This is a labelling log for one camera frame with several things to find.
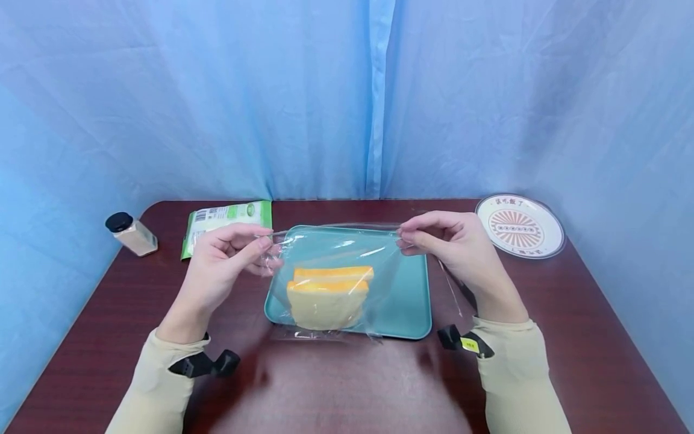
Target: person's right hand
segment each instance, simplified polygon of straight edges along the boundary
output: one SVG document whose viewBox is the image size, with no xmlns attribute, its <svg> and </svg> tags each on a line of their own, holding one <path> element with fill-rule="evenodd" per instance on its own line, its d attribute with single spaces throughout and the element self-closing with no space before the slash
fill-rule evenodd
<svg viewBox="0 0 694 434">
<path fill-rule="evenodd" d="M 480 317 L 527 321 L 527 311 L 480 218 L 472 212 L 431 211 L 400 225 L 405 255 L 431 253 L 477 298 Z"/>
</svg>

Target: blue curtain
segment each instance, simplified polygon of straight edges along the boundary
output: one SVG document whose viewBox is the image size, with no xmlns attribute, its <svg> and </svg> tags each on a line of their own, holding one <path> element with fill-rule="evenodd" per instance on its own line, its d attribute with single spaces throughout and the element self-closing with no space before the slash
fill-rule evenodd
<svg viewBox="0 0 694 434">
<path fill-rule="evenodd" d="M 112 212 L 514 191 L 557 211 L 694 429 L 692 18 L 655 0 L 3 2 L 0 427 L 108 267 Z"/>
</svg>

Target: snack package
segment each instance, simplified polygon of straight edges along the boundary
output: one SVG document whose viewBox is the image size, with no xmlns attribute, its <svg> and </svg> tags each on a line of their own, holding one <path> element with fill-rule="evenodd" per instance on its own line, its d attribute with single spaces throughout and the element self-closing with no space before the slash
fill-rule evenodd
<svg viewBox="0 0 694 434">
<path fill-rule="evenodd" d="M 256 201 L 191 212 L 188 217 L 188 229 L 183 239 L 181 260 L 193 256 L 195 243 L 202 234 L 232 223 L 255 223 L 271 228 L 272 203 L 270 201 Z"/>
<path fill-rule="evenodd" d="M 262 260 L 273 269 L 265 314 L 279 324 L 275 337 L 333 338 L 343 331 L 379 337 L 380 306 L 402 258 L 396 229 L 349 223 L 273 234 L 275 247 Z"/>
</svg>

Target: decorative plate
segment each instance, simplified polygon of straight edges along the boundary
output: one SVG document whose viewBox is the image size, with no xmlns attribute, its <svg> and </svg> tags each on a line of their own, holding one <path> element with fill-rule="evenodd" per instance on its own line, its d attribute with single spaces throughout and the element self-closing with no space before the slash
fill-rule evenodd
<svg viewBox="0 0 694 434">
<path fill-rule="evenodd" d="M 496 194 L 481 200 L 475 212 L 491 241 L 511 255 L 544 259 L 564 247 L 564 230 L 559 220 L 531 199 Z"/>
</svg>

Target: person's left hand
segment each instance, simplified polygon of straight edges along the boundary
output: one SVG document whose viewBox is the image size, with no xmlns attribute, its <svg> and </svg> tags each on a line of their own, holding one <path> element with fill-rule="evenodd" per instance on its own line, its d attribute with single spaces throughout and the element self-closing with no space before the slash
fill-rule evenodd
<svg viewBox="0 0 694 434">
<path fill-rule="evenodd" d="M 229 296 L 242 270 L 271 276 L 281 267 L 280 260 L 262 261 L 263 253 L 279 253 L 279 246 L 273 247 L 267 237 L 270 234 L 272 229 L 236 223 L 200 237 L 178 297 L 159 325 L 157 337 L 179 344 L 201 340 L 212 313 Z"/>
<path fill-rule="evenodd" d="M 272 266 L 262 264 L 270 250 L 272 229 L 256 224 L 236 223 L 205 233 L 195 245 L 178 298 L 209 313 L 231 293 L 243 270 L 258 276 L 272 276 Z"/>
</svg>

